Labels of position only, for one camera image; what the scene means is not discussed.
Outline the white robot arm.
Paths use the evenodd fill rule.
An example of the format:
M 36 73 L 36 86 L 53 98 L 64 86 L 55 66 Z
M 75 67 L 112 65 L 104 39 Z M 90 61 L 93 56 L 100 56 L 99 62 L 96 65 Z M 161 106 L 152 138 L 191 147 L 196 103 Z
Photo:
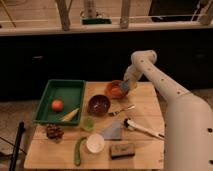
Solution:
M 154 50 L 136 51 L 124 74 L 130 90 L 145 75 L 167 102 L 164 171 L 213 171 L 213 110 L 158 69 Z

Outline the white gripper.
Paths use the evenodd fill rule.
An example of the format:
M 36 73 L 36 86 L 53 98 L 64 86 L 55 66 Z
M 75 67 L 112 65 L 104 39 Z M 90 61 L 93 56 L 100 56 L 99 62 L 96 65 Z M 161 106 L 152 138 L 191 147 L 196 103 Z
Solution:
M 142 72 L 139 71 L 135 66 L 130 65 L 124 74 L 123 81 L 128 81 L 130 83 L 130 90 L 132 90 L 137 87 L 137 82 L 141 77 Z

